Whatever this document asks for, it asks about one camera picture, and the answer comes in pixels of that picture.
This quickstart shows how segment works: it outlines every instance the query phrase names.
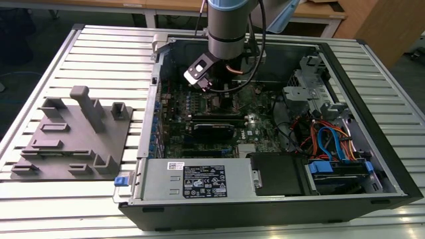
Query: floor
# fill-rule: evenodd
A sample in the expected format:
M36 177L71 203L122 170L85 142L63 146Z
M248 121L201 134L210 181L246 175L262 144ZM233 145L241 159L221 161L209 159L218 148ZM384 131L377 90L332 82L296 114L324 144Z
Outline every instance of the floor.
M5 90L0 93L0 139L19 113L19 110L37 83L36 74L13 74L9 72L36 72L43 74L60 45L75 23L110 26L144 26L144 17L124 13L60 11L60 18L52 20L47 10L32 10L31 17L36 25L36 33L27 37L33 52L33 60L21 66L0 63L0 82ZM160 16L161 28L194 29L196 17ZM200 22L200 28L206 26L206 20ZM420 109L425 112L425 65L402 57L392 69L401 86L409 93Z

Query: wooden table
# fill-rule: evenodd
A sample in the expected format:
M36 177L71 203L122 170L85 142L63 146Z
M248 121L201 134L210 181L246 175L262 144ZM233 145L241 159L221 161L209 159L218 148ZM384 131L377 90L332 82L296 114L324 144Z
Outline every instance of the wooden table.
M202 0L0 0L0 6L40 8L48 10L100 11L138 13L146 18L148 28L157 27L157 15L197 16ZM294 12L290 22L325 24L321 37L332 37L344 12L334 12L326 3L302 3Z
M154 23L157 15L198 16L201 4L202 0L146 0L146 22ZM329 4L306 2L297 7L290 22L325 24L321 37L330 38L341 20L346 17L346 13L333 11ZM156 28L156 24L148 25L148 27Z

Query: metal workbench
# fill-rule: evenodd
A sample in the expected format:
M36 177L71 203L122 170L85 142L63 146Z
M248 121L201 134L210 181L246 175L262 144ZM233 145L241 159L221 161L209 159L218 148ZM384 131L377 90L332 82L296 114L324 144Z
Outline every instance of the metal workbench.
M142 127L146 92L153 67L152 37L157 32L192 31L85 26L73 29L0 143L0 238L412 238L425 235L425 200L396 210L373 212L340 224L309 224L177 232L142 232L124 217L114 202L129 197L129 188L113 182L9 182L43 112L45 97L67 104L73 85L87 85L101 105L113 101L132 106L121 170L133 170ZM326 41L396 152L425 193L425 117L366 45L354 40L268 36L268 39ZM342 100L338 88L333 85Z

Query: green circuit board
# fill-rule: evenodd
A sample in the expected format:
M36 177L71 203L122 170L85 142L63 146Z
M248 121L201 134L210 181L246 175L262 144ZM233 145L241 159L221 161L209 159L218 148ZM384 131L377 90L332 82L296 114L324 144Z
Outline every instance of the green circuit board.
M253 144L256 152L280 152L277 132L269 115L273 95L273 92L261 92L250 85L233 96L230 106L222 109L217 106L220 99L216 94L194 93L181 87L172 91L164 118L168 129L165 157L236 158L238 144ZM220 114L242 118L234 127L233 137L213 143L198 141L192 135L194 123L188 118Z

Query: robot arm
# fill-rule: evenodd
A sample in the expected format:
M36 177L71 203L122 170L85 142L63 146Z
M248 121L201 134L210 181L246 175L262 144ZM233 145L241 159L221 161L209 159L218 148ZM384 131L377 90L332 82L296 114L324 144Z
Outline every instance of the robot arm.
M252 80L256 70L260 65L260 60L264 53L265 31L278 32L284 29L293 15L296 6L300 0L209 0L208 7L208 48L204 53L184 73L188 82L204 91L225 93L241 89ZM248 16L253 15L253 24L262 28L262 46L257 63L253 68L253 73L244 85L230 90L213 90L212 82L208 79L208 71L218 62L224 62L221 66L229 66L230 63L240 61L240 56L244 52L245 32Z

